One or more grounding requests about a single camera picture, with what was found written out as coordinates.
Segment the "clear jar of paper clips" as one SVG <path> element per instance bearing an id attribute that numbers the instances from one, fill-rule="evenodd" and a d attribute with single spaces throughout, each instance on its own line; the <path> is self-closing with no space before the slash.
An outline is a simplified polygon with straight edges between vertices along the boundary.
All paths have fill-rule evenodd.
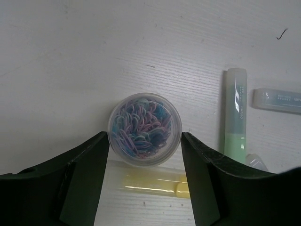
<path id="1" fill-rule="evenodd" d="M 174 105 L 153 93 L 138 93 L 120 101 L 108 122 L 114 153 L 135 167 L 163 164 L 177 150 L 182 122 Z"/>

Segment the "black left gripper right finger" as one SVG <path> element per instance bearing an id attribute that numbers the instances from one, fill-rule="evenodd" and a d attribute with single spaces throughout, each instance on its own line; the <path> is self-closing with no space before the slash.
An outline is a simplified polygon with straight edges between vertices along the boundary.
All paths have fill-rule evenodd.
<path id="1" fill-rule="evenodd" d="M 181 146 L 197 226 L 300 225 L 300 168 L 280 174 L 255 169 L 188 132 Z"/>

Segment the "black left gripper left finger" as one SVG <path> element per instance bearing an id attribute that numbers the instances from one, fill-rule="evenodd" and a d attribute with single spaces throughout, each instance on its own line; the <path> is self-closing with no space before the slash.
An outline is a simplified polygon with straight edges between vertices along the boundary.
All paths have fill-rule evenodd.
<path id="1" fill-rule="evenodd" d="M 3 226 L 92 226 L 109 152 L 106 132 L 19 173 L 0 177 Z"/>

